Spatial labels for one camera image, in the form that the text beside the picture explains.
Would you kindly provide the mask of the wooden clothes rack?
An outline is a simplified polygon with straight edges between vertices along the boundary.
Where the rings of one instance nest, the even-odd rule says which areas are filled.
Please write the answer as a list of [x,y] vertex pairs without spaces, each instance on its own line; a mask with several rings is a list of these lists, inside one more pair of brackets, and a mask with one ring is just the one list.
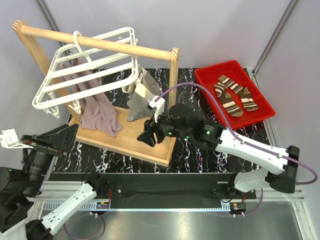
[[[14,21],[12,27],[44,73],[44,76],[46,76],[46,72],[49,69],[49,65],[52,62],[56,51],[71,43],[72,34],[30,27],[23,20]],[[93,59],[112,55],[115,50],[118,50],[121,53],[135,55],[137,57],[141,56],[167,61],[170,63],[169,84],[170,86],[174,86],[177,83],[180,50],[178,48],[173,48],[172,51],[164,51],[137,46],[135,32],[131,27],[123,27],[94,37],[82,35],[79,38],[79,42],[82,44],[83,50],[87,50],[88,47],[99,47],[103,49],[92,55]],[[131,70],[127,69],[102,76],[102,85],[124,80],[129,77],[130,74]],[[65,97],[68,94],[73,94],[70,87],[58,90],[56,97]],[[176,140],[174,138],[166,137],[162,143],[156,144],[155,147],[151,147],[138,141],[137,137],[144,129],[145,120],[138,119],[136,121],[128,122],[128,109],[114,106],[117,120],[121,124],[122,129],[118,131],[116,137],[111,137],[100,130],[82,128],[80,123],[84,112],[82,107],[80,106],[81,112],[76,113],[67,103],[64,103],[64,105],[67,106],[72,115],[71,122],[79,125],[76,135],[76,140],[78,142],[150,163],[162,166],[169,165]]]

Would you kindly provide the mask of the grey cream sock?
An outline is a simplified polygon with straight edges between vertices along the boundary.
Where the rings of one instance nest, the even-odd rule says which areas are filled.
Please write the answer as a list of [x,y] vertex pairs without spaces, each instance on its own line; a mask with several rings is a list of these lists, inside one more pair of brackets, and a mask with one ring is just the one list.
[[148,108],[149,101],[161,92],[159,84],[145,68],[139,65],[138,70],[137,81],[122,87],[122,91],[129,94],[129,112],[126,119],[128,122],[152,117],[154,112]]

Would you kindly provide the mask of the white plastic clip hanger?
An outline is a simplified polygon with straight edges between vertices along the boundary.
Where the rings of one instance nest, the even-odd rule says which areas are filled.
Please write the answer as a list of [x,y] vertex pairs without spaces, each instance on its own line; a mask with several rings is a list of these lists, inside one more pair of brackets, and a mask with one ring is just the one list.
[[[92,56],[103,49],[91,46],[87,50],[82,49],[82,43],[79,42],[81,36],[79,31],[74,31],[70,36],[71,42],[55,52],[44,80],[32,100],[32,106],[35,109],[43,110],[59,118],[59,105],[68,104],[73,111],[80,114],[81,99],[126,88],[135,84],[139,79],[140,70],[136,55],[115,50],[113,54],[93,59]],[[80,90],[66,96],[56,96],[61,89],[76,87],[78,84],[88,84],[92,80],[123,70],[131,71],[131,74],[123,80],[90,86],[87,90]]]

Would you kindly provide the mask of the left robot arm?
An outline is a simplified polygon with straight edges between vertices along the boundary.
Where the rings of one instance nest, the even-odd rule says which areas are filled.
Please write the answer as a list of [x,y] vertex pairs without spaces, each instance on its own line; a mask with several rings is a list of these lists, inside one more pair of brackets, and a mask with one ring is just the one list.
[[22,149],[22,169],[0,168],[0,238],[2,240],[51,240],[65,222],[86,202],[110,195],[108,181],[99,173],[84,175],[78,190],[56,210],[41,219],[27,221],[34,205],[30,198],[41,187],[54,157],[69,153],[76,141],[78,124],[61,125],[42,134],[18,138],[13,128],[2,131],[3,148]]

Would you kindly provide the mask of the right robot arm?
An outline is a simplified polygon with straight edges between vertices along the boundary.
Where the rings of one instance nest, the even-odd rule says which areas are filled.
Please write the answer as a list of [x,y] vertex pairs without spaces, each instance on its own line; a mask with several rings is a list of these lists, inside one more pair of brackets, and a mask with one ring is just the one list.
[[171,107],[168,114],[155,113],[146,120],[137,140],[155,147],[166,137],[186,139],[199,149],[230,154],[259,165],[257,170],[231,176],[222,193],[232,198],[266,187],[285,194],[295,192],[298,165],[287,160],[298,160],[300,150],[295,146],[278,148],[239,136],[218,122],[199,117],[182,103]]

